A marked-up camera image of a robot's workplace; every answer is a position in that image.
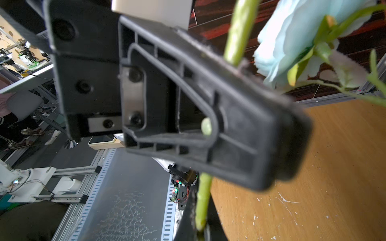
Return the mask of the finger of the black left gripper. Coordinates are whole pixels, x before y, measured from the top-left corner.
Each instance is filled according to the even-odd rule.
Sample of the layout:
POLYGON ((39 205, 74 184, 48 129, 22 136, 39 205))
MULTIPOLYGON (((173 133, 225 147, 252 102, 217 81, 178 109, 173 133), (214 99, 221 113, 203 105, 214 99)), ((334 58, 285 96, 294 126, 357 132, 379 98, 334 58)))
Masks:
POLYGON ((181 28, 121 16, 118 32, 129 152, 257 191, 296 176, 312 130, 298 103, 181 28))

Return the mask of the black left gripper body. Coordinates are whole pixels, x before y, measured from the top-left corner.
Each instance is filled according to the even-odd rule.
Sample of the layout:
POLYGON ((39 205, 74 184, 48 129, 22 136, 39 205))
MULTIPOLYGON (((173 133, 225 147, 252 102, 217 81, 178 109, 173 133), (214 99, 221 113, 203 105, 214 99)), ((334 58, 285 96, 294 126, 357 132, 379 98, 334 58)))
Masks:
POLYGON ((119 14, 100 1, 44 1, 43 10, 68 135, 120 133, 119 14))

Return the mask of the small blue flower sprig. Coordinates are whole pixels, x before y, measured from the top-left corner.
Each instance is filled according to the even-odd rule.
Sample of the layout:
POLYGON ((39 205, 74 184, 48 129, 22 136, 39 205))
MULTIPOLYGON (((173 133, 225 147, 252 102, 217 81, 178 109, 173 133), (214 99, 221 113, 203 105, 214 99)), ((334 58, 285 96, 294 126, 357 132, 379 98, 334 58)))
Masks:
MULTIPOLYGON (((330 86, 343 94, 386 107, 386 84, 380 80, 375 49, 370 53, 370 73, 337 51, 338 39, 360 28, 374 12, 386 11, 378 1, 279 1, 257 41, 254 65, 265 76, 263 84, 281 92, 308 84, 330 86), (323 80, 306 80, 315 76, 323 63, 330 65, 339 86, 323 80), (384 97, 348 91, 362 81, 372 83, 384 97)), ((223 59, 238 67, 258 15, 260 1, 237 1, 223 59)), ((200 175, 195 214, 195 229, 207 226, 210 188, 213 177, 200 175)))

